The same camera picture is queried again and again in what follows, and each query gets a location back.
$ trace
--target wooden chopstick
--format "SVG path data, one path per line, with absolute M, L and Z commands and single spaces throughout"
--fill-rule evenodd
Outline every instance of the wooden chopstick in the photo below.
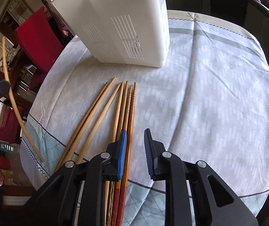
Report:
M 128 127 L 128 122 L 129 122 L 128 117 L 129 117 L 129 110 L 130 110 L 130 104 L 131 104 L 132 90 L 133 88 L 132 86 L 130 86 L 125 114 L 124 114 L 123 130 L 127 130 L 127 127 Z
M 120 187 L 120 197 L 119 197 L 119 206 L 118 206 L 116 226 L 122 225 L 122 219 L 123 219 L 123 213 L 124 213 L 128 172 L 129 172 L 129 167 L 130 167 L 130 155 L 131 155 L 131 147 L 132 147 L 133 124 L 134 124 L 134 117 L 135 117 L 136 93 L 137 93 L 137 83 L 135 82 L 133 94 L 131 97 L 131 106 L 130 106 L 130 114 L 129 114 L 129 121 L 128 121 L 129 125 L 128 125 L 128 130 L 127 130 L 127 146 L 126 146 L 126 153 L 125 153 L 123 176 L 122 176 L 121 187 Z
M 6 61 L 6 51 L 5 51 L 5 37 L 3 36 L 2 38 L 2 59 L 3 59 L 3 71 L 4 71 L 4 75 L 5 75 L 5 80 L 8 81 L 10 83 L 10 80 L 9 80 L 9 74 L 8 74 L 8 69 L 7 69 L 7 61 Z M 15 102 L 15 99 L 14 99 L 14 96 L 13 96 L 13 92 L 12 92 L 12 89 L 10 87 L 9 89 L 9 98 L 10 98 L 10 102 L 11 102 L 11 105 L 12 105 L 12 108 L 14 110 L 14 113 L 17 117 L 17 120 L 27 138 L 27 140 L 29 141 L 32 149 L 34 150 L 34 152 L 36 153 L 36 155 L 39 157 L 39 159 L 41 160 L 41 162 L 44 162 L 44 159 L 42 157 L 42 155 L 39 153 L 39 150 L 36 148 L 36 146 L 34 145 L 24 123 L 23 123 L 23 120 L 21 118 L 21 115 L 19 113 L 19 110 L 17 108 L 17 104 Z
M 124 87 L 125 87 L 125 84 L 124 84 L 124 82 L 122 82 L 121 87 L 120 87 L 120 95 L 119 95 L 119 100 L 118 100 L 118 105 L 117 105 L 115 122 L 114 122 L 114 126 L 112 129 L 111 143 L 117 141 L 117 139 L 116 139 L 117 129 L 118 129 L 118 122 L 119 122 Z M 113 198 L 114 184 L 115 184 L 115 182 L 105 181 L 105 203 L 104 203 L 105 224 L 108 226 L 110 226 L 110 221 L 112 218 L 112 198 Z
M 79 141 L 81 140 L 82 138 L 82 135 L 84 133 L 84 131 L 86 130 L 87 126 L 89 125 L 91 119 L 93 118 L 93 115 L 95 114 L 95 112 L 97 111 L 99 105 L 101 104 L 101 102 L 103 101 L 103 99 L 105 98 L 106 94 L 108 93 L 109 89 L 111 88 L 111 86 L 113 85 L 114 81 L 116 80 L 116 77 L 114 77 L 108 84 L 107 88 L 105 89 L 105 91 L 101 94 L 101 97 L 98 99 L 96 105 L 93 107 L 92 111 L 89 113 L 86 121 L 84 122 L 82 128 L 80 129 L 79 133 L 77 134 L 74 142 L 72 143 L 71 145 L 71 149 L 69 150 L 69 153 L 67 154 L 66 158 L 64 159 L 64 161 L 69 161 L 71 160 L 74 152 L 75 152 L 75 149 L 79 143 Z
M 76 159 L 76 164 L 79 164 L 79 163 L 82 162 L 82 159 L 83 159 L 83 157 L 84 157 L 84 155 L 85 155 L 85 152 L 86 152 L 86 150 L 87 150 L 87 148 L 88 148 L 90 142 L 92 141 L 92 139 L 93 139 L 93 137 L 94 137 L 94 135 L 95 135 L 95 133 L 96 133 L 96 131 L 97 131 L 99 125 L 101 124 L 101 122 L 102 122 L 102 120 L 103 120 L 105 114 L 107 113 L 107 111 L 108 111 L 108 109 L 109 109 L 109 107 L 110 107 L 112 101 L 114 100 L 114 98 L 115 98 L 115 96 L 116 96 L 116 94 L 117 94 L 117 92 L 118 92 L 120 86 L 121 86 L 121 83 L 119 83 L 119 85 L 116 87 L 116 89 L 114 90 L 114 92 L 113 92 L 113 94 L 111 95 L 110 99 L 108 100 L 107 104 L 105 105 L 105 107 L 104 107 L 102 113 L 100 114 L 98 120 L 96 121 L 96 123 L 95 123 L 95 125 L 94 125 L 92 131 L 90 132 L 90 134 L 89 134 L 87 140 L 85 141 L 84 145 L 82 146 L 82 149 L 81 149 L 81 151 L 80 151 L 80 153 L 79 153 L 79 156 L 78 156 L 77 159 Z
M 125 88 L 123 90 L 123 100 L 122 100 L 122 107 L 121 107 L 121 111 L 120 111 L 120 118 L 119 118 L 118 130 L 117 130 L 117 138 L 120 137 L 122 127 L 123 127 L 126 103 L 127 103 L 127 99 L 128 99 L 127 98 L 128 97 L 127 90 L 128 90 L 128 81 L 126 81 Z M 111 226 L 116 225 L 118 204 L 119 204 L 119 195 L 120 195 L 120 184 L 121 184 L 121 181 L 115 182 L 114 198 L 113 198 L 113 204 L 112 204 Z
M 127 99 L 128 99 L 127 92 L 128 92 L 128 81 L 125 82 L 125 87 L 123 90 L 122 106 L 120 109 L 119 124 L 118 124 L 118 130 L 117 130 L 117 137 L 118 138 L 120 137 L 122 127 L 123 127 L 123 122 L 124 122 L 126 103 L 127 103 Z
M 100 99 L 101 95 L 103 94 L 103 92 L 105 91 L 106 87 L 108 86 L 108 82 L 105 83 L 105 85 L 103 86 L 103 88 L 101 89 L 101 91 L 99 92 L 99 94 L 97 95 L 97 97 L 95 98 L 95 100 L 93 101 L 93 103 L 91 104 L 91 106 L 88 108 L 87 112 L 85 113 L 84 117 L 82 118 L 82 120 L 79 122 L 78 126 L 76 127 L 74 133 L 72 134 L 68 144 L 66 145 L 66 148 L 64 149 L 56 167 L 54 172 L 56 172 L 58 170 L 58 168 L 61 167 L 63 160 L 66 157 L 66 154 L 68 153 L 69 149 L 71 148 L 72 143 L 74 142 L 76 136 L 78 135 L 80 129 L 82 128 L 84 122 L 86 121 L 88 115 L 91 113 L 92 109 L 94 108 L 94 106 L 96 105 L 97 101 Z

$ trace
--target metal screw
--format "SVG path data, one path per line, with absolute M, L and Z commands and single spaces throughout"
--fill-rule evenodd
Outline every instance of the metal screw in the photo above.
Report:
M 110 157 L 110 154 L 109 153 L 107 153 L 107 152 L 103 152 L 103 153 L 101 153 L 101 158 L 103 158 L 103 159 L 107 159 L 107 158 L 109 158 Z
M 204 162 L 204 161 L 198 161 L 197 165 L 202 167 L 202 168 L 205 168 L 207 166 L 206 162 Z
M 165 157 L 165 158 L 170 158 L 172 155 L 171 155 L 170 152 L 165 151 L 165 152 L 162 153 L 162 156 Z
M 65 163 L 65 166 L 66 166 L 67 168 L 72 168 L 72 167 L 74 166 L 74 162 L 73 162 L 73 161 L 67 161 L 67 162 Z

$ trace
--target table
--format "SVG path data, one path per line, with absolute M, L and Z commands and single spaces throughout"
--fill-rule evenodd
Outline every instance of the table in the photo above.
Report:
M 170 48 L 162 68 L 100 63 L 77 36 L 71 40 L 43 82 L 26 123 L 45 162 L 23 138 L 23 168 L 39 188 L 99 90 L 116 76 L 138 83 L 123 225 L 164 224 L 165 185 L 149 178 L 146 128 L 182 160 L 206 161 L 257 215 L 269 193 L 269 66 L 263 50 L 253 35 L 224 20 L 180 11 L 168 11 L 168 17 Z M 100 125 L 87 160 L 109 143 L 114 109 Z

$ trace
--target red chair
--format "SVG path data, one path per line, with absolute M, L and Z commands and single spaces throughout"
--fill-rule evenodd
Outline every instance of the red chair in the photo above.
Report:
M 43 7 L 14 32 L 19 45 L 37 67 L 29 87 L 34 89 L 45 79 L 63 50 L 63 45 L 48 24 Z
M 23 107 L 18 106 L 19 113 Z M 17 133 L 21 132 L 20 124 L 15 116 L 14 110 L 8 108 L 4 115 L 4 120 L 0 125 L 0 140 L 8 143 L 16 143 Z

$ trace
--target ventilation slot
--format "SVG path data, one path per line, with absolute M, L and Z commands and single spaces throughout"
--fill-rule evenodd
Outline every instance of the ventilation slot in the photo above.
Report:
M 82 26 L 86 34 L 95 44 L 96 48 L 104 57 L 113 57 L 112 52 L 108 48 L 106 42 L 104 41 L 103 37 L 101 36 L 100 32 L 96 28 L 94 24 Z
M 129 58 L 143 59 L 141 46 L 129 15 L 113 17 L 112 21 L 123 41 Z

